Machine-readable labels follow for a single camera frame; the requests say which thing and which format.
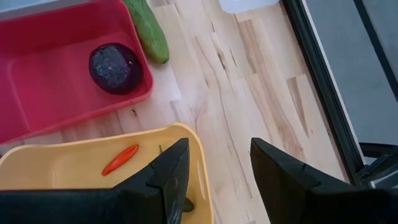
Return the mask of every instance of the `wood grain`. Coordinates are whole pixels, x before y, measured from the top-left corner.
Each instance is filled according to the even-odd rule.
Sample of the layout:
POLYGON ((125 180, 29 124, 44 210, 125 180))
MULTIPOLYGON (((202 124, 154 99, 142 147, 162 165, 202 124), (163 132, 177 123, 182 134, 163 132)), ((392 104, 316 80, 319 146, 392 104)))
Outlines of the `wood grain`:
POLYGON ((251 169, 252 137, 347 180, 281 4, 227 14, 214 0, 150 0, 170 47, 151 65, 143 103, 56 133, 3 145, 100 138, 168 126, 193 128, 203 143, 215 223, 268 223, 251 169))

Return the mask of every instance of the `orange carrot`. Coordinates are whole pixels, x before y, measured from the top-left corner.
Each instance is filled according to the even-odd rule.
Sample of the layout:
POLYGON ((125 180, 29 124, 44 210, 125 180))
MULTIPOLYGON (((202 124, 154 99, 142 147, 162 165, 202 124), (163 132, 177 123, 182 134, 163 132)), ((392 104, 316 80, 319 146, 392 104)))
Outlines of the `orange carrot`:
POLYGON ((110 172, 116 170, 125 164, 138 151, 139 145, 133 145, 120 152, 102 171, 102 175, 106 176, 110 172))

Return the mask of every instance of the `yellow plastic tray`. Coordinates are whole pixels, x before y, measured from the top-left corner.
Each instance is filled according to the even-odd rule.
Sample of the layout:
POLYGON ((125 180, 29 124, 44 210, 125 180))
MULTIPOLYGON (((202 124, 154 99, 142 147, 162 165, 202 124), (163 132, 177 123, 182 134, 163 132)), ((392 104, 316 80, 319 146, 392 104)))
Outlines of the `yellow plastic tray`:
POLYGON ((203 149, 184 124, 101 139, 53 145, 19 146, 0 159, 0 190, 111 188, 135 174, 180 138, 189 138, 190 173, 187 197, 194 211, 183 224, 213 223, 203 149), (123 149, 139 144, 137 154, 106 177, 104 167, 123 149))

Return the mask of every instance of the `green cucumber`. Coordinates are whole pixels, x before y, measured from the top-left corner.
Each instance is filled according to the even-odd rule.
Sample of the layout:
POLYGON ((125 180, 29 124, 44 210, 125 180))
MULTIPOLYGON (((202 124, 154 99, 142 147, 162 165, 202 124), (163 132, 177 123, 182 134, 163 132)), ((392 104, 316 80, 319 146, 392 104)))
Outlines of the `green cucumber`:
POLYGON ((164 64, 170 53, 166 37, 146 0, 123 0, 129 9, 144 52, 154 62, 164 64))

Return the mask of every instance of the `beet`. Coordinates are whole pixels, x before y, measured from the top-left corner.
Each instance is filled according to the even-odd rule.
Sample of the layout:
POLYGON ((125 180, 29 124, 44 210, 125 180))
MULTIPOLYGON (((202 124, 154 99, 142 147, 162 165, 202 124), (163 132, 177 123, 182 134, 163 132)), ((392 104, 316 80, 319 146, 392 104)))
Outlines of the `beet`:
POLYGON ((137 55, 122 44, 105 44, 90 55, 90 75, 104 91, 126 95, 139 86, 143 78, 137 55))

